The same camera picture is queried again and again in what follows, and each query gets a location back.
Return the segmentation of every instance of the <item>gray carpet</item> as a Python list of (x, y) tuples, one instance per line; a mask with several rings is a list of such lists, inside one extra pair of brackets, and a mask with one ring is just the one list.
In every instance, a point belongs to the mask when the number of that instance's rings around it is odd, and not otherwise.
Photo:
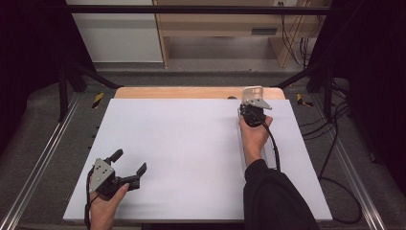
[[(273, 85), (290, 75), (277, 73), (273, 75), (255, 72), (206, 74), (191, 73), (122, 73), (114, 75), (104, 73), (116, 83), (125, 85)], [(19, 229), (29, 229), (27, 224), (46, 224), (56, 226), (71, 226), (73, 223), (62, 219), (67, 197), (76, 186), (79, 174), (93, 144), (93, 136), (102, 122), (102, 116), (108, 100), (115, 91), (96, 83), (87, 81), (89, 86), (79, 101), (72, 122), (67, 127), (47, 170), (43, 174), (34, 195), (29, 202), (21, 220)], [(91, 108), (96, 95), (104, 93), (98, 108)], [(305, 93), (299, 82), (284, 90), (286, 98), (291, 101), (298, 124), (307, 124), (320, 118), (313, 106), (297, 105), (296, 95), (301, 93), (304, 101), (311, 103), (312, 98)], [(335, 104), (343, 101), (336, 95)], [(0, 156), (0, 217), (10, 209), (13, 201), (23, 187), (31, 169), (34, 167), (39, 154), (51, 136), (58, 117), (57, 86), (51, 85), (32, 94), (28, 100), (28, 109), (21, 121), (6, 151)], [(388, 229), (406, 229), (406, 200), (391, 179), (383, 165), (371, 163), (369, 150), (360, 136), (356, 124), (349, 116), (339, 119), (339, 137), (345, 145), (350, 159), (365, 183), (373, 203)], [(308, 132), (318, 127), (321, 122), (312, 126), (304, 126), (302, 131)], [(327, 135), (305, 141), (316, 173), (320, 171), (326, 158), (330, 141)], [(338, 160), (333, 153), (329, 160), (325, 176), (333, 178), (349, 188), (348, 181)], [(354, 219), (356, 205), (348, 194), (334, 184), (321, 182), (332, 214), (339, 219)], [(353, 225), (337, 221), (321, 222), (322, 229), (370, 229), (364, 218)]]

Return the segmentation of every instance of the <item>white board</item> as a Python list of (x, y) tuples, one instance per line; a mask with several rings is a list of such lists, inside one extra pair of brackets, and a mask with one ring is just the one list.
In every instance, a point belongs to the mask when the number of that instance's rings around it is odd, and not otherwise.
[[(116, 219), (137, 222), (243, 221), (245, 163), (237, 125), (238, 100), (114, 99), (66, 209), (83, 220), (86, 175), (96, 158), (118, 149), (112, 167), (129, 176), (147, 162), (141, 189), (128, 192)], [(280, 152), (281, 168), (317, 220), (331, 220), (289, 101), (268, 100), (265, 113)]]

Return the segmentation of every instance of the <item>wall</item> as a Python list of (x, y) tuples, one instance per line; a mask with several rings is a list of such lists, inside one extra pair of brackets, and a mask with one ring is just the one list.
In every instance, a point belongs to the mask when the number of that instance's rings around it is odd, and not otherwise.
[[(66, 0), (68, 5), (152, 5), (150, 0)], [(153, 14), (74, 13), (93, 62), (162, 62)]]

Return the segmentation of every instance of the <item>black curtain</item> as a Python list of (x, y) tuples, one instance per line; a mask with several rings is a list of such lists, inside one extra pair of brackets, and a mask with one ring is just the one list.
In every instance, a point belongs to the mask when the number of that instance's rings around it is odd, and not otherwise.
[[(72, 58), (96, 71), (72, 15), (42, 11), (39, 3), (0, 0), (0, 152), (10, 141), (28, 96), (58, 82), (62, 63)], [(66, 5), (64, 0), (42, 3)], [(80, 76), (75, 71), (69, 74)]]
[[(355, 9), (360, 2), (333, 1), (333, 7)], [(327, 18), (310, 65), (322, 57), (349, 16)], [(405, 26), (406, 1), (365, 0), (332, 46), (329, 67), (334, 78), (350, 82), (352, 113), (376, 160), (388, 166), (406, 195)]]

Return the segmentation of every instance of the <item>person's left hand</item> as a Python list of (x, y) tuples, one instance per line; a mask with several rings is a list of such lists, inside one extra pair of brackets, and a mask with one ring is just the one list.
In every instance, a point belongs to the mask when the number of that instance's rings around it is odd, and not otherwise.
[(122, 201), (127, 191), (128, 184), (125, 184), (108, 201), (97, 197), (96, 193), (90, 194), (90, 200), (94, 199), (90, 207), (92, 230), (113, 229), (114, 215), (116, 214), (119, 203)]

